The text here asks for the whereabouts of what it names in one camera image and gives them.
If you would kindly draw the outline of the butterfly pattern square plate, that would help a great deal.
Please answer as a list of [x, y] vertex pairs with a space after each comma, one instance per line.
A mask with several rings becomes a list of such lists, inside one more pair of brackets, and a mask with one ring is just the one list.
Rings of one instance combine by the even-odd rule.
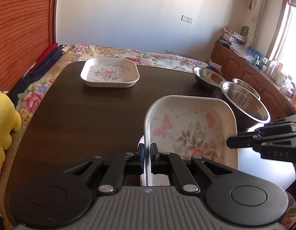
[[146, 147], [156, 143], [160, 153], [175, 153], [185, 160], [202, 156], [237, 169], [237, 150], [226, 144], [236, 135], [234, 113], [223, 100], [169, 95], [148, 109], [139, 143]]

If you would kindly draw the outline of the rose pattern square plate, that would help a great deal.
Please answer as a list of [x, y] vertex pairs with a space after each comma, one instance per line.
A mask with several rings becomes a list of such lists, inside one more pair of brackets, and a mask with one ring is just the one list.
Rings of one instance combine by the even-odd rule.
[[129, 88], [140, 79], [140, 74], [132, 60], [92, 58], [84, 63], [80, 77], [89, 87]]

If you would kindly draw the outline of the near large steel bowl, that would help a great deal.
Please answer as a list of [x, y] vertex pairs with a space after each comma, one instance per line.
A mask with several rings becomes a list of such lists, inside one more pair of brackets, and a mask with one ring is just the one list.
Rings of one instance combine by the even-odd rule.
[[231, 81], [222, 81], [220, 90], [235, 115], [238, 127], [249, 129], [256, 124], [270, 122], [266, 106], [246, 88]]

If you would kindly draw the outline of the wooden sideboard cabinet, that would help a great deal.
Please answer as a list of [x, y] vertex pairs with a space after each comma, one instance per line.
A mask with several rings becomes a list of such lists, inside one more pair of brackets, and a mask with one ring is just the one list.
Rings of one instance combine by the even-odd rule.
[[223, 77], [231, 81], [239, 78], [259, 93], [272, 120], [296, 114], [296, 102], [281, 92], [270, 76], [256, 69], [232, 50], [215, 43], [210, 60], [221, 65]]

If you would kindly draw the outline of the toiletry bottles on cabinet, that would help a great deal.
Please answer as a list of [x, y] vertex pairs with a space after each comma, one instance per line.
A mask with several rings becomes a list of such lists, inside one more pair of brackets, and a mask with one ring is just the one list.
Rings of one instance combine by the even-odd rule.
[[252, 65], [263, 74], [264, 78], [272, 82], [286, 97], [296, 103], [296, 79], [283, 72], [283, 65], [276, 60], [268, 61], [267, 58], [252, 47], [247, 48], [247, 56]]

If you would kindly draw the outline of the middle steel bowl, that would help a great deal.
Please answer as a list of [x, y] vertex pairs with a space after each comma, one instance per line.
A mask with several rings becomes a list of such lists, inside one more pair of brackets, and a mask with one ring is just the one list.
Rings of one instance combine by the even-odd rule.
[[240, 80], [238, 78], [233, 78], [232, 79], [232, 82], [237, 84], [237, 85], [240, 85], [242, 87], [244, 87], [245, 89], [247, 89], [249, 92], [251, 92], [257, 99], [260, 100], [260, 95], [259, 93], [254, 89], [252, 88], [252, 86], [248, 85], [246, 82], [244, 82], [243, 80]]

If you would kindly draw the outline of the far steel bowl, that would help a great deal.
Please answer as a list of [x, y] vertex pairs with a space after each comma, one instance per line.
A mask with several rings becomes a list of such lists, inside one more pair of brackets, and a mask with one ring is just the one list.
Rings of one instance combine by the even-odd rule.
[[194, 67], [192, 71], [197, 83], [210, 91], [219, 89], [220, 83], [226, 81], [221, 75], [205, 67]]

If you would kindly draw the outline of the stack of boxes on cabinet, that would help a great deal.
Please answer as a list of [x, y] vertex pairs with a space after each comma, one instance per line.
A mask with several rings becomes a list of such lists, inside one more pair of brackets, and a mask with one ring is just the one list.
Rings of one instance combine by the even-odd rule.
[[228, 26], [222, 28], [222, 35], [217, 40], [220, 45], [230, 48], [231, 45], [245, 45], [247, 37], [238, 34]]

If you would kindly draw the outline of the floral bed quilt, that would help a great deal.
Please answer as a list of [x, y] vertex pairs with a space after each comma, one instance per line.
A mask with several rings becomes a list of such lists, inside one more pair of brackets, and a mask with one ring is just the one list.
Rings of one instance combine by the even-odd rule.
[[[39, 66], [45, 57], [58, 46], [59, 45], [56, 45], [55, 47], [47, 49], [46, 52], [39, 57], [37, 62], [26, 71], [25, 75]], [[27, 126], [34, 111], [36, 111], [37, 106], [42, 101], [44, 94], [48, 91], [52, 83], [54, 83], [57, 76], [67, 65], [73, 62], [86, 61], [91, 58], [125, 58], [134, 61], [137, 65], [159, 67], [188, 73], [192, 72], [193, 67], [208, 67], [208, 64], [199, 60], [177, 55], [140, 52], [135, 49], [76, 44], [63, 45], [62, 51], [63, 56], [57, 60], [55, 65], [53, 65], [40, 80], [30, 84], [22, 94], [18, 94], [19, 100], [15, 106], [15, 110], [18, 111], [21, 116], [23, 127]]]

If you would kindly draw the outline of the yellow plush toy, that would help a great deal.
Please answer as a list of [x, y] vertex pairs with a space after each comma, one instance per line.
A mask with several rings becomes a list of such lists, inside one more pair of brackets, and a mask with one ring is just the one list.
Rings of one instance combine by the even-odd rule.
[[6, 150], [12, 143], [11, 131], [20, 131], [21, 121], [10, 98], [0, 91], [0, 176], [6, 162]]

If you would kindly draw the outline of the red and navy blanket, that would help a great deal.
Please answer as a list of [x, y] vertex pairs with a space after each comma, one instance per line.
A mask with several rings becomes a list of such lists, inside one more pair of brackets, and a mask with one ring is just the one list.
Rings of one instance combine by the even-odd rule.
[[46, 72], [48, 72], [49, 69], [55, 65], [57, 60], [63, 56], [62, 49], [63, 45], [59, 45], [56, 49], [53, 49], [39, 66], [37, 66], [32, 71], [29, 71], [29, 73], [26, 74], [21, 81], [19, 81], [19, 83], [14, 87], [9, 95], [9, 98], [13, 102], [14, 106], [16, 106], [18, 103], [18, 94], [22, 94], [30, 84], [40, 80], [44, 74], [46, 74]]

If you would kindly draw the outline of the patterned window curtain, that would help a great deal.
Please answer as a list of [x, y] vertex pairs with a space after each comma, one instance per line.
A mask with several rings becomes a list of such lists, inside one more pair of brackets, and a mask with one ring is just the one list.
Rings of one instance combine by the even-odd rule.
[[263, 14], [266, 0], [252, 0], [252, 13], [250, 16], [250, 26], [246, 47], [254, 47], [257, 38], [258, 24], [260, 17]]

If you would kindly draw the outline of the white wall socket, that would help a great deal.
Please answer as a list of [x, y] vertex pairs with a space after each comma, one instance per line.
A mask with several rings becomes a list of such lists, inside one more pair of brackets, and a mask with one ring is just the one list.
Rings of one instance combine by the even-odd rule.
[[188, 17], [188, 16], [185, 16], [185, 15], [182, 15], [181, 20], [183, 22], [187, 22], [187, 23], [192, 23], [193, 22], [193, 18], [192, 17]]

